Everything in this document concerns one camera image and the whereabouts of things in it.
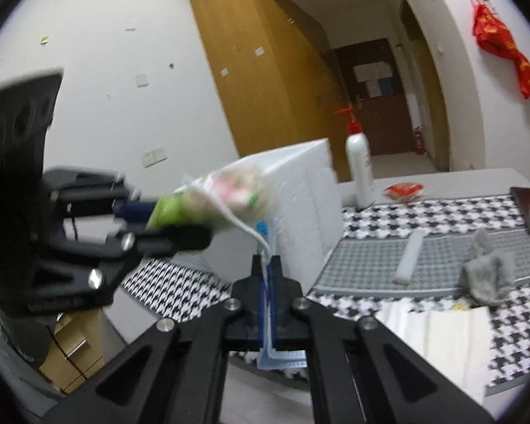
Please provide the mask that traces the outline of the white styrofoam box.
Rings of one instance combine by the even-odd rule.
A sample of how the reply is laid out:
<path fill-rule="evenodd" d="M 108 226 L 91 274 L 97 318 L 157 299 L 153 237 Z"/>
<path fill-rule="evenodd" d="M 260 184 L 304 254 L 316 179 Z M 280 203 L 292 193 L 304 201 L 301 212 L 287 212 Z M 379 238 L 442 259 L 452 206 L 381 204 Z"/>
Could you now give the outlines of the white styrofoam box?
<path fill-rule="evenodd" d="M 329 142 L 320 139 L 246 156 L 228 170 L 257 170 L 272 209 L 266 217 L 285 277 L 308 293 L 343 235 L 342 200 Z"/>

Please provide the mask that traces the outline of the green pink tissue pack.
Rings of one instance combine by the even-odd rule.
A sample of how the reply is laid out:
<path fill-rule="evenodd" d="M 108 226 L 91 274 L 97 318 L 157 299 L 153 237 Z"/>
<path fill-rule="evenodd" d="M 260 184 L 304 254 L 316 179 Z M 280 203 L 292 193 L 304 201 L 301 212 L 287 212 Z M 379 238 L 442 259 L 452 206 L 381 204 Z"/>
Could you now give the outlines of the green pink tissue pack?
<path fill-rule="evenodd" d="M 239 222 L 254 224 L 273 210 L 273 194 L 253 165 L 223 167 L 160 198 L 147 221 L 150 229 L 202 225 L 219 229 Z"/>

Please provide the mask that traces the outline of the white foam roll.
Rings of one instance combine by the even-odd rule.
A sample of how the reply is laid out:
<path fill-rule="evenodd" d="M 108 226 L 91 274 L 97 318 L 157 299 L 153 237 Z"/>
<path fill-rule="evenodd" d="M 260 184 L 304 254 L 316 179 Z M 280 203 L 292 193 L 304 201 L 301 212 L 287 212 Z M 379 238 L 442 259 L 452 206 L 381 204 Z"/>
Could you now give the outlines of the white foam roll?
<path fill-rule="evenodd" d="M 404 286 L 410 284 L 422 249 L 424 237 L 425 232 L 421 229 L 415 229 L 410 234 L 393 277 L 394 283 Z"/>

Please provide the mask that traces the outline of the white towel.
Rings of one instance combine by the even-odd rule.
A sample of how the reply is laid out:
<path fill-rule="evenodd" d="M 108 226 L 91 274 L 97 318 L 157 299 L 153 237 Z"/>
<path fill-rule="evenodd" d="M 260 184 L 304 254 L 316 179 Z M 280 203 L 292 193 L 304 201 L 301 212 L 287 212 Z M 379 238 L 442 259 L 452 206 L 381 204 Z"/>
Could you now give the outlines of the white towel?
<path fill-rule="evenodd" d="M 431 366 L 482 404 L 493 341 L 489 309 L 455 304 L 413 311 L 405 300 L 385 302 L 376 318 Z"/>

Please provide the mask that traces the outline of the grey rag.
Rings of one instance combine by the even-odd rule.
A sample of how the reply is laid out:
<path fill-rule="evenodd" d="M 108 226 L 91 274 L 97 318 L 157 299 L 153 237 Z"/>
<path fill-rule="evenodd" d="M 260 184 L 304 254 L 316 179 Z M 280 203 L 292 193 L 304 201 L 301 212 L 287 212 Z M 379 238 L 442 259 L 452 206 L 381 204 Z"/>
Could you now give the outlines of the grey rag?
<path fill-rule="evenodd" d="M 495 307 L 507 300 L 516 276 L 515 254 L 498 248 L 492 236 L 479 228 L 471 238 L 460 286 L 477 304 Z"/>

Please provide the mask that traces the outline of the red snack packet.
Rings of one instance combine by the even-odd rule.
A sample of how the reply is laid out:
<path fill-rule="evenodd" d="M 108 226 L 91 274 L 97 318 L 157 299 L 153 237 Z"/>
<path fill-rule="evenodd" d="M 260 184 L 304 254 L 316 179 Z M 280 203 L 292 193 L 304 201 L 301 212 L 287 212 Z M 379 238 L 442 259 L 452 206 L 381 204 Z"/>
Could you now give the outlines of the red snack packet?
<path fill-rule="evenodd" d="M 386 188 L 384 194 L 396 202 L 410 202 L 419 197 L 423 190 L 424 186 L 419 183 L 398 183 Z"/>

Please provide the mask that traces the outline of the white lotion pump bottle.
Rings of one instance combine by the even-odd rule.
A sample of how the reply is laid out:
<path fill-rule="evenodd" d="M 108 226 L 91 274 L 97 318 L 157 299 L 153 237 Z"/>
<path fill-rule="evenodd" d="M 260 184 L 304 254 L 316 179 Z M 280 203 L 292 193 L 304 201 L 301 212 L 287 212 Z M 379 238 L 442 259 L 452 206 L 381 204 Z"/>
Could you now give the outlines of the white lotion pump bottle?
<path fill-rule="evenodd" d="M 346 153 L 355 188 L 356 205 L 358 209 L 366 209 L 375 202 L 369 141 L 351 107 L 341 108 L 334 115 L 347 118 Z"/>

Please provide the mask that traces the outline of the wooden wardrobe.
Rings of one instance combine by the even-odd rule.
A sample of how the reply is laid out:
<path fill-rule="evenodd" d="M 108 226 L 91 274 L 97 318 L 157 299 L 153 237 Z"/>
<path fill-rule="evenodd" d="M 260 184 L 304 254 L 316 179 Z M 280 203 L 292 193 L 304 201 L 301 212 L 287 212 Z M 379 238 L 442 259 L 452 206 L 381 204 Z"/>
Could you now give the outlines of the wooden wardrobe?
<path fill-rule="evenodd" d="M 327 139 L 350 180 L 347 104 L 323 27 L 291 0 L 189 0 L 237 151 Z"/>

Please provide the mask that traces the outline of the red fire extinguisher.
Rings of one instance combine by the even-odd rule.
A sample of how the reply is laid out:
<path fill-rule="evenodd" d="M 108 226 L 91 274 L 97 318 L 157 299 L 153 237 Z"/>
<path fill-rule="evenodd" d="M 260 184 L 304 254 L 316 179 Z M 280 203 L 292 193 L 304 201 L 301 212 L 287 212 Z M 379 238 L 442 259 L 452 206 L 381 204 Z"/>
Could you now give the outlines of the red fire extinguisher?
<path fill-rule="evenodd" d="M 418 126 L 413 130 L 414 150 L 417 155 L 425 155 L 426 148 L 424 143 L 424 137 L 422 127 Z"/>

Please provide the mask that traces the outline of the dark brown entrance door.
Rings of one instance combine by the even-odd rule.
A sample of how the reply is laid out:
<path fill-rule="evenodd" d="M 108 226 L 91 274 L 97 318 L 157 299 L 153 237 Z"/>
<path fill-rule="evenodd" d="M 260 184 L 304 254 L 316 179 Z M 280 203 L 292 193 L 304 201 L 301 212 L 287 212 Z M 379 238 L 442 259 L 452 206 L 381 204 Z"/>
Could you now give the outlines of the dark brown entrance door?
<path fill-rule="evenodd" d="M 413 124 L 390 43 L 375 39 L 337 48 L 334 54 L 371 154 L 413 151 Z"/>

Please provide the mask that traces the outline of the red hanging bag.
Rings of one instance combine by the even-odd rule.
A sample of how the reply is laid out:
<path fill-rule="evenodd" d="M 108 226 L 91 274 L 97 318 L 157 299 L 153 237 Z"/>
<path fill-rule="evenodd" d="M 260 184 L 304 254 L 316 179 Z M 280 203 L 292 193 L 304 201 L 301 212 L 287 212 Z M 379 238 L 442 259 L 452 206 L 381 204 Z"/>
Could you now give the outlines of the red hanging bag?
<path fill-rule="evenodd" d="M 530 98 L 530 62 L 517 48 L 506 24 L 483 0 L 470 0 L 473 10 L 472 35 L 479 48 L 498 58 L 509 60 L 515 68 L 522 96 Z"/>

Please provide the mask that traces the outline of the wall power socket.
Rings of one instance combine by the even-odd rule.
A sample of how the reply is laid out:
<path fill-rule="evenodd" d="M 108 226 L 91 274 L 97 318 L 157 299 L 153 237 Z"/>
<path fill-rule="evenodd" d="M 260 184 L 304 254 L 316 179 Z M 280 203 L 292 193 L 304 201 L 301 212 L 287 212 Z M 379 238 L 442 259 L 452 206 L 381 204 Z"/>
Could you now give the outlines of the wall power socket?
<path fill-rule="evenodd" d="M 167 154 L 163 147 L 157 147 L 146 151 L 140 156 L 141 164 L 145 169 L 147 169 L 147 167 L 155 166 L 166 159 Z"/>

